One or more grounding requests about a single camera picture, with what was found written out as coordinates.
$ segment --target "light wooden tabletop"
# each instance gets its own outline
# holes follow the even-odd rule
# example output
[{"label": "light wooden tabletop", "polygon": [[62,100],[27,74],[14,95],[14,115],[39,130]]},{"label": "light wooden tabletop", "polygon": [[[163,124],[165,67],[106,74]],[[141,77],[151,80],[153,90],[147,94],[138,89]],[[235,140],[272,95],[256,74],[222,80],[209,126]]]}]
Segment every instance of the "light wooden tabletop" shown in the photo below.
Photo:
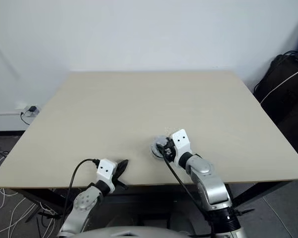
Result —
[{"label": "light wooden tabletop", "polygon": [[[126,184],[174,184],[150,145],[181,128],[224,182],[298,179],[298,154],[232,72],[78,72],[4,161],[0,187],[67,187],[86,158],[129,159]],[[74,186],[95,175],[83,164]]]}]

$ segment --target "white wall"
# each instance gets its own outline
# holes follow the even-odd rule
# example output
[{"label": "white wall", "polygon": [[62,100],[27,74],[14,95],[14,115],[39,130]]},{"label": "white wall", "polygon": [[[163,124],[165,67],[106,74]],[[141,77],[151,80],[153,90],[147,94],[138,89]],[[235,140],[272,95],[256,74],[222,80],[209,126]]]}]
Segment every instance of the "white wall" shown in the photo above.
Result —
[{"label": "white wall", "polygon": [[0,113],[43,106],[71,70],[231,69],[252,89],[297,43],[298,0],[0,0]]}]

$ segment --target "table top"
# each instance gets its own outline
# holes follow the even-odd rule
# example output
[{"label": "table top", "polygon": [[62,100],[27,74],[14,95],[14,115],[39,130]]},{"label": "table top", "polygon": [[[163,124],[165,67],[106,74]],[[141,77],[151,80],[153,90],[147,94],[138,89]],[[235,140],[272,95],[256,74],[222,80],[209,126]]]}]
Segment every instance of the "table top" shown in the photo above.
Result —
[{"label": "table top", "polygon": [[[150,145],[181,128],[224,182],[298,179],[298,154],[232,72],[73,72],[1,165],[0,187],[67,187],[87,158],[129,159],[129,185],[175,184]],[[74,186],[95,179],[87,162]]]}]

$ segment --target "black bag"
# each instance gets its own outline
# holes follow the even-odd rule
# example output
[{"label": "black bag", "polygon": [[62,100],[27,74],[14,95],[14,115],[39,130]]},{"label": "black bag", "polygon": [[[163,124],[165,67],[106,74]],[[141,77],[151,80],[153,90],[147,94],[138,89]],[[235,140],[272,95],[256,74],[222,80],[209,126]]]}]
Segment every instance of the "black bag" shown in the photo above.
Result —
[{"label": "black bag", "polygon": [[[295,56],[277,56],[255,88],[255,98],[261,102],[271,90],[296,72],[298,60]],[[261,106],[298,153],[298,74],[272,92]]]}]

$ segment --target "table leg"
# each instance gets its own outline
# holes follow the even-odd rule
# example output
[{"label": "table leg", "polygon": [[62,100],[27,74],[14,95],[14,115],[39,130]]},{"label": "table leg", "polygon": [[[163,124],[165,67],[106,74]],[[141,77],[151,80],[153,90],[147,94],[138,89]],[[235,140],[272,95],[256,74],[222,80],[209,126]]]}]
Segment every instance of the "table leg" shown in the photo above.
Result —
[{"label": "table leg", "polygon": [[241,204],[255,201],[290,182],[291,181],[258,182],[236,198],[233,198],[233,206],[237,207]]},{"label": "table leg", "polygon": [[54,211],[59,214],[63,213],[63,208],[65,204],[65,198],[54,193],[53,191],[47,188],[38,188],[38,189],[17,189],[14,188],[14,191],[21,193],[24,197],[28,198],[31,201],[41,202],[46,204]]}]

